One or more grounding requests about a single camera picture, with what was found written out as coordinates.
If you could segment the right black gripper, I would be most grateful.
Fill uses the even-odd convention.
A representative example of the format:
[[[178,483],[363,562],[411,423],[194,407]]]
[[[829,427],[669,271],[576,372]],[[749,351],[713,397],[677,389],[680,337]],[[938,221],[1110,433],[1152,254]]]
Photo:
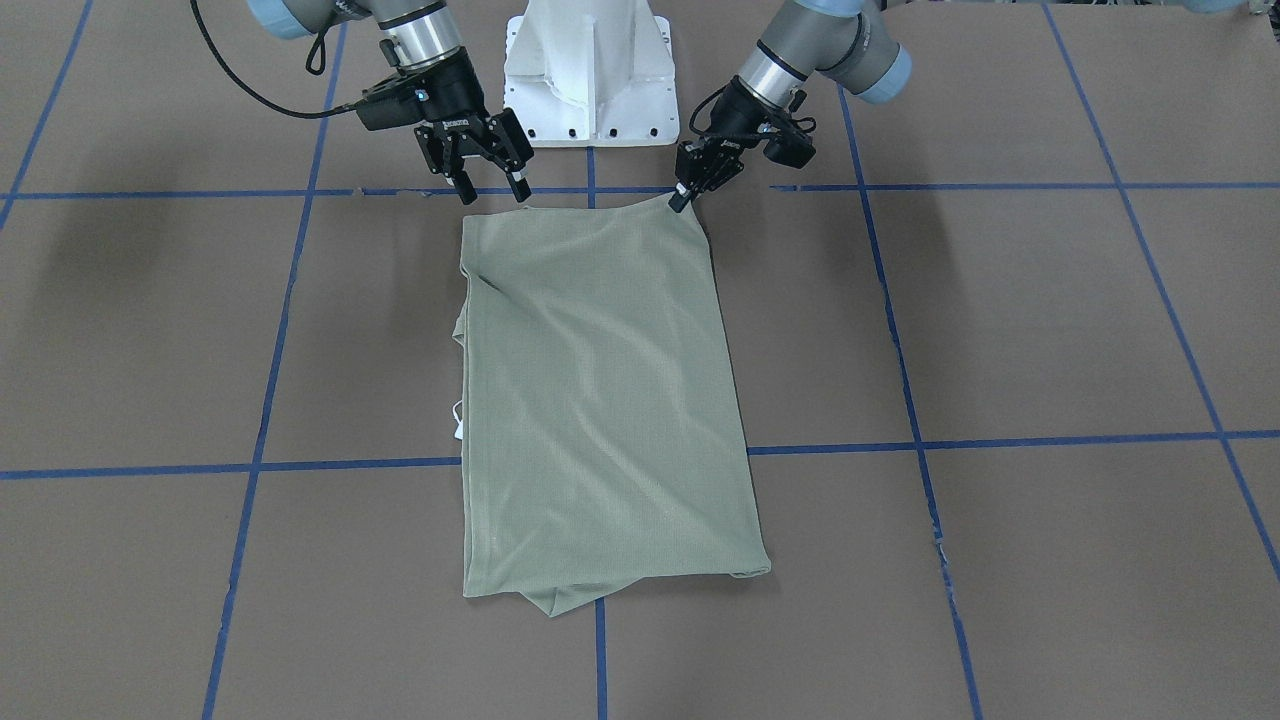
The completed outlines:
[[[503,170],[516,202],[532,195],[526,176],[534,156],[527,131],[512,108],[489,113],[465,50],[425,69],[398,69],[365,90],[358,119],[369,131],[413,126],[429,170],[454,181],[463,205],[477,201],[466,158],[485,159]]]

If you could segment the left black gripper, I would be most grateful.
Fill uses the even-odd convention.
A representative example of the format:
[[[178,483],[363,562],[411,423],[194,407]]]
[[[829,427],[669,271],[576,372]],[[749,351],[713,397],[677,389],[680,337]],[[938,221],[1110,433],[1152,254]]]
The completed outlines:
[[[794,115],[805,99],[804,90],[787,90],[776,106],[739,77],[714,91],[689,118],[695,138],[677,147],[669,209],[680,214],[696,196],[722,188],[744,170],[742,155],[759,145],[769,161],[804,168],[817,152],[812,137],[817,119]]]

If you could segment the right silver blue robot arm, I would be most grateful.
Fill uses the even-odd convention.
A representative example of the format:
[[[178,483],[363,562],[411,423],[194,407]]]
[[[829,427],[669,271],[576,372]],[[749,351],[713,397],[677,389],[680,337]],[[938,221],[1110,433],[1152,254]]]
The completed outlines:
[[[370,132],[412,127],[428,169],[442,177],[463,204],[477,191],[465,163],[479,158],[500,169],[515,200],[532,191],[526,178],[534,150],[515,109],[486,106],[483,85],[447,1],[250,1],[256,22],[278,38],[312,40],[306,70],[328,68],[326,37],[337,27],[370,19],[390,74],[352,102],[300,111],[274,102],[242,79],[219,51],[197,1],[196,27],[214,61],[244,94],[285,117],[320,120],[353,113]]]

